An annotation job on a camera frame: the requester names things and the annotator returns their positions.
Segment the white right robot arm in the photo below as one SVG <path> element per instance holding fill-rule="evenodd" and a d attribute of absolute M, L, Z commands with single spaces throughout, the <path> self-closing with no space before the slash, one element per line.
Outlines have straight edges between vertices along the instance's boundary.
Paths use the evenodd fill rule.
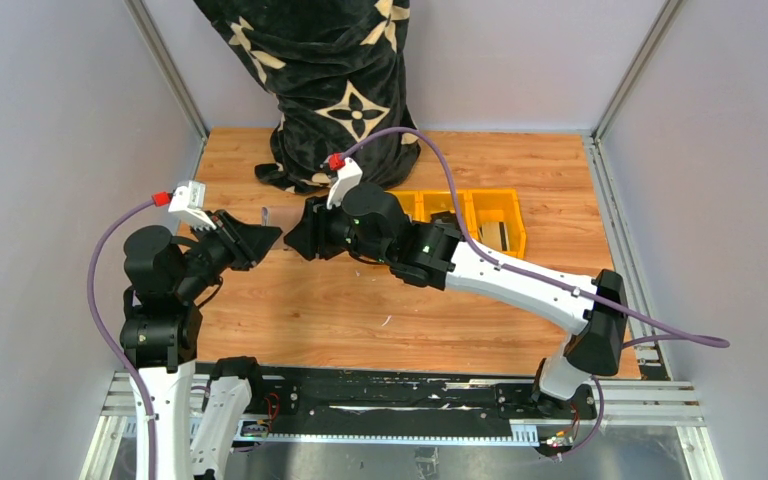
<path fill-rule="evenodd" d="M 340 254 L 388 267 L 404 283 L 496 299 L 539 315 L 566 333 L 565 342 L 541 361 L 531 403 L 556 417 L 592 376 L 619 373 L 627 305 L 620 274 L 595 277 L 531 264 L 466 237 L 451 224 L 416 221 L 397 197 L 377 185 L 351 188 L 340 204 L 306 200 L 285 242 L 306 260 Z"/>

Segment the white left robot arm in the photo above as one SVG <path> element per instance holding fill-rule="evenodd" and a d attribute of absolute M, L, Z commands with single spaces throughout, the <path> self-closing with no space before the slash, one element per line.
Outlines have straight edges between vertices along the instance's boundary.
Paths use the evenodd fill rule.
<path fill-rule="evenodd" d="M 120 344 L 134 368 L 139 479 L 222 479 L 243 413 L 266 400 L 253 357 L 214 363 L 198 427 L 191 427 L 191 393 L 203 321 L 199 297 L 218 288 L 227 270 L 257 266 L 280 239 L 275 226 L 240 222 L 211 212 L 214 226 L 179 237 L 163 226 L 143 227 L 124 244 L 124 295 Z"/>

